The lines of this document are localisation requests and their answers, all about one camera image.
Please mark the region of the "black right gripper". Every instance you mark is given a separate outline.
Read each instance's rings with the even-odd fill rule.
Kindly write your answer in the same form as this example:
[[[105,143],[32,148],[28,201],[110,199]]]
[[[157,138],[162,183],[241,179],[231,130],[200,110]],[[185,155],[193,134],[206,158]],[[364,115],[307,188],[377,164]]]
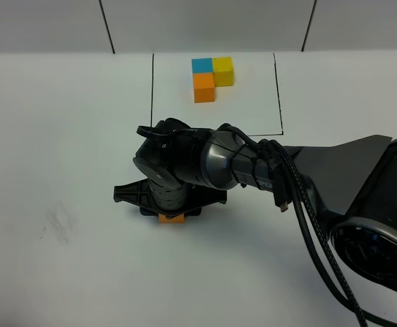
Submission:
[[[154,211],[162,210],[170,213],[182,209],[186,217],[197,217],[205,206],[227,202],[227,192],[208,187],[184,183],[179,188],[172,190],[161,187],[156,183],[144,179],[127,185],[115,186],[115,202],[128,202],[140,207],[140,214],[156,217],[159,213]]]

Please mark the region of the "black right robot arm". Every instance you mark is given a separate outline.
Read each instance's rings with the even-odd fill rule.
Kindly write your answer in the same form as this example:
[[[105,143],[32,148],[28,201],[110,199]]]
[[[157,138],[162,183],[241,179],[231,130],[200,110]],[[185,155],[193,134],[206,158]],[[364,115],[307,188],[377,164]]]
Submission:
[[[269,191],[281,210],[311,209],[341,260],[397,292],[397,139],[373,135],[337,146],[255,142],[235,127],[192,128],[173,118],[140,126],[133,162],[144,179],[114,188],[143,215],[198,215],[237,185]]]

